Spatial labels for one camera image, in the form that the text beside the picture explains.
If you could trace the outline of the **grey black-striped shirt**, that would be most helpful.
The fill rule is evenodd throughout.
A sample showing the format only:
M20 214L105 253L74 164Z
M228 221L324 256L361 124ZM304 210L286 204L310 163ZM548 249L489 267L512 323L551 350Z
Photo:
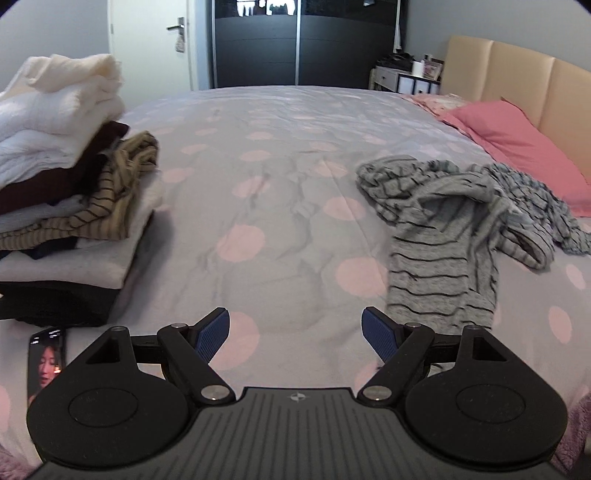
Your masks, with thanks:
M361 165L356 183L390 226L386 312L401 323L442 334L489 329L497 253L534 270L554 259L550 234L484 167L383 158Z

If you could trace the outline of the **grey pink-dotted duvet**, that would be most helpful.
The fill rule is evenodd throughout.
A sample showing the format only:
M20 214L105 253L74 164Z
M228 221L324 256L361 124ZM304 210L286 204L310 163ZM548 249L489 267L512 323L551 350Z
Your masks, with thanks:
M379 358L363 308L386 303L390 234L356 188L377 158L485 165L457 130L394 94L318 87L195 92L128 112L165 187L111 321L136 335L228 309L212 364L245 386L359 389Z

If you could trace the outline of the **light grey folded sweater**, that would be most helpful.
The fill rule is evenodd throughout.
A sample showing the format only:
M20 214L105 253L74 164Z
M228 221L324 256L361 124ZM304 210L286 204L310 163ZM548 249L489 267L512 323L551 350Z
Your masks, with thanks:
M59 251L39 260L21 252L13 252L1 260L1 280L63 281L107 289L121 288L148 219L161 205L163 190L158 172L141 179L139 195L131 209L127 238L119 241L90 241L80 249Z

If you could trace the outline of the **black folded garment bottom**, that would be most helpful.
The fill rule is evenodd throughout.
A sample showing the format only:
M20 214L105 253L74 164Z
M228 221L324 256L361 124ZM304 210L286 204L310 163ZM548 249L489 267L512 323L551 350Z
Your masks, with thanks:
M136 250L131 266L136 258ZM119 289L63 281L1 280L1 318L36 326L101 326L107 322L117 297L124 288L131 266Z

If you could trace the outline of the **smartphone with lit screen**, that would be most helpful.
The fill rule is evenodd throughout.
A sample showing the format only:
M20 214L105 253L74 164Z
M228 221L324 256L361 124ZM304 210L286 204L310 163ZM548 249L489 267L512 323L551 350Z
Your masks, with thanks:
M29 339L27 365L27 405L63 370L66 357L66 330L48 328Z

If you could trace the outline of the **olive black-striped garment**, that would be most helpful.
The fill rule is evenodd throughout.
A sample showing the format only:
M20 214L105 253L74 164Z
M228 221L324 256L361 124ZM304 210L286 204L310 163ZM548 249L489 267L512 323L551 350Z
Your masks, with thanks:
M159 144L142 131L107 153L98 187L86 207L69 216L50 217L1 235L3 251L35 248L47 241L70 237L119 241L128 237L131 207L141 178L156 171Z

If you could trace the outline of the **purple fuzzy rug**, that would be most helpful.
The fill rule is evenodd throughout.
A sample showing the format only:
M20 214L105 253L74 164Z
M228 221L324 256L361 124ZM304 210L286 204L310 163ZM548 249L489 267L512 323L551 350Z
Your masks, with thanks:
M590 393L570 410L565 434L551 463L564 474L570 474L584 454L590 454Z

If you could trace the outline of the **grey checked crumpled garment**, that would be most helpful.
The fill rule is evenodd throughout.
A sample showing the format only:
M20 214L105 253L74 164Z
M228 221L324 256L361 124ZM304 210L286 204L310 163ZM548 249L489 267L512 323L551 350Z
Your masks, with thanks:
M503 163L487 164L482 169L565 253L590 254L590 233L582 229L567 203L556 197L545 183Z

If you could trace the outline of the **dark maroon folded garment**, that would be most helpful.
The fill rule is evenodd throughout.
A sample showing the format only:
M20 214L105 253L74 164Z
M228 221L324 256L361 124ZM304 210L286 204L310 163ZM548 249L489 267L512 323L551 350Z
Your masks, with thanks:
M129 131L129 126L110 121L101 126L73 167L45 170L30 179L1 189L1 214L40 204L56 205L74 195L88 196L98 185L99 176L111 150Z

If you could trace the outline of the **floral pink pillow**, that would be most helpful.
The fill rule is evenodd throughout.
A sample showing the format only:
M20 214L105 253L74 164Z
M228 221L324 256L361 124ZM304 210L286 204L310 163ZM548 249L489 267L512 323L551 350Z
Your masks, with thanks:
M455 94L415 94L402 95L402 98L419 106L436 117L443 115L447 111L461 108L469 104L468 100Z

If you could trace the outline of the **white folded fleece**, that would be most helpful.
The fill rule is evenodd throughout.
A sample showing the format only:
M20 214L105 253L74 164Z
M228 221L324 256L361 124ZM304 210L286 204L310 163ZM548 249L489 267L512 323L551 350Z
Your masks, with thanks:
M1 186L70 168L101 126L124 112L121 82L93 76L55 92L1 94Z

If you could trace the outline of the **white bedside cabinet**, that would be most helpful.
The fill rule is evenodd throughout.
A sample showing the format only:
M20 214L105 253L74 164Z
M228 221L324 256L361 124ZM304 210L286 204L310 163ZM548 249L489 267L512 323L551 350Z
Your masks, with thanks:
M370 71L369 89L404 95L434 94L440 91L445 62L430 55L416 60L397 51L377 60Z

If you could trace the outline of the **cream folded knit top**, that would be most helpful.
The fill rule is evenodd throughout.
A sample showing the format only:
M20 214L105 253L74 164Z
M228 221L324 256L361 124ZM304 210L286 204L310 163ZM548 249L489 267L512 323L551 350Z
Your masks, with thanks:
M50 93L95 76L118 81L121 77L120 63L110 54L84 58L69 58L58 54L29 57L14 79L25 87Z

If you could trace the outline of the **beige padded headboard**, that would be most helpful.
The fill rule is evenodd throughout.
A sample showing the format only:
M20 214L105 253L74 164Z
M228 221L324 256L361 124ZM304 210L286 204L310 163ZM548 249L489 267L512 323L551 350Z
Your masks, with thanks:
M471 102L511 102L590 177L589 71L523 47L453 35L440 92Z

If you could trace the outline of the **black sliding wardrobe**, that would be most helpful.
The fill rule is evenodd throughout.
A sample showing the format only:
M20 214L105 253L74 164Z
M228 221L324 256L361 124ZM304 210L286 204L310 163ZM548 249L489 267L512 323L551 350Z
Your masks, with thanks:
M406 41L407 1L213 1L214 86L366 89Z

